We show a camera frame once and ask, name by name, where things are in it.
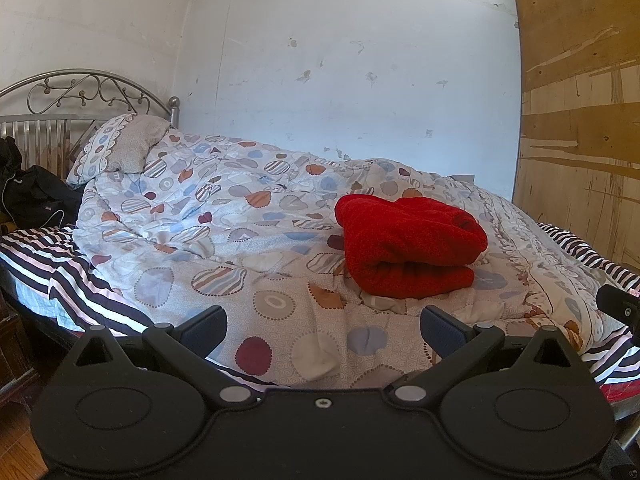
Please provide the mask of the red knit sweater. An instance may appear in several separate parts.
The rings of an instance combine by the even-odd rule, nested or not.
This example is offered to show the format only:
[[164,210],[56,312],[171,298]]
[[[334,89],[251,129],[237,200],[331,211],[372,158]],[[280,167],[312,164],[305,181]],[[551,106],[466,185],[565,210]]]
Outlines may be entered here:
[[334,212],[346,269],[372,296],[422,299],[470,287],[471,264],[488,247],[472,214],[431,198],[345,195]]

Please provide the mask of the wooden plywood board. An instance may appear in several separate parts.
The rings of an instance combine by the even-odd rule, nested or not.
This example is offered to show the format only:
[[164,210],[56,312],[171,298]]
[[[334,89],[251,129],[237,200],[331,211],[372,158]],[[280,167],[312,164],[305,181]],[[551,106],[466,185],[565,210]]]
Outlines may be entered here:
[[513,201],[639,266],[639,0],[516,0],[522,120]]

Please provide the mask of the striped bed sheet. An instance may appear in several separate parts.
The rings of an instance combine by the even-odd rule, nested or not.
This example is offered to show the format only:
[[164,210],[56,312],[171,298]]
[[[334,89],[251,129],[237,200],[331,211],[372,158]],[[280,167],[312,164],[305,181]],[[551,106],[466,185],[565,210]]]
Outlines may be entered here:
[[[25,309],[74,333],[103,324],[115,335],[137,335],[152,324],[94,274],[69,228],[2,235],[1,281]],[[639,349],[628,328],[614,330],[605,344],[584,354],[584,361],[609,401],[638,396]]]

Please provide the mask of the heart patterned white duvet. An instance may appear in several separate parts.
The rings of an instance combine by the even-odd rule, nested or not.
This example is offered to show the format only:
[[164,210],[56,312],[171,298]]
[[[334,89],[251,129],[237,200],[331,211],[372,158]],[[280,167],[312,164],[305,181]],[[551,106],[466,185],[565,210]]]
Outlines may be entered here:
[[356,192],[425,196],[477,218],[488,237],[472,286],[432,298],[510,336],[559,327],[579,352],[620,323],[599,311],[602,274],[535,221],[475,185],[387,159],[329,162],[269,144],[167,131],[135,174],[108,160],[126,131],[90,140],[68,174],[84,190],[74,241],[99,276],[155,322],[213,304],[229,328],[213,360],[288,387],[383,387],[429,368],[419,299],[362,290],[344,265],[334,204]]

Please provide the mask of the black bag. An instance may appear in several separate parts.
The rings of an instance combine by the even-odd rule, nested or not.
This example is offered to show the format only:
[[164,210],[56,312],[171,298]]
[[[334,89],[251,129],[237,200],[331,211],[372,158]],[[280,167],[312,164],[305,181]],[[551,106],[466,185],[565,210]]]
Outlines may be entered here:
[[1,211],[19,229],[62,228],[74,224],[83,188],[71,188],[40,166],[22,169],[12,136],[1,139]]

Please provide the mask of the pillow with patterned case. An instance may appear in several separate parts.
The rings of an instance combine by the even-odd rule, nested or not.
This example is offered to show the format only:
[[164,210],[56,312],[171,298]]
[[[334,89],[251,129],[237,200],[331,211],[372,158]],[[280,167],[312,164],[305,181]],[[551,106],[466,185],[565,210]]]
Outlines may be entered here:
[[104,172],[141,174],[151,148],[171,129],[167,119],[122,114],[109,119],[84,144],[66,183],[78,186]]

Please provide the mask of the metal bed headboard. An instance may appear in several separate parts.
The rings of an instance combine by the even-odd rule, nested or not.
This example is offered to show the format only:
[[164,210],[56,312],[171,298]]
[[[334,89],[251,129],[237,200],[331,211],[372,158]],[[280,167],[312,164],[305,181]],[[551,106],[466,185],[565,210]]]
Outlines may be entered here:
[[1,135],[14,139],[22,168],[41,166],[60,178],[99,126],[125,113],[163,117],[178,126],[180,100],[94,68],[48,70],[1,89]]

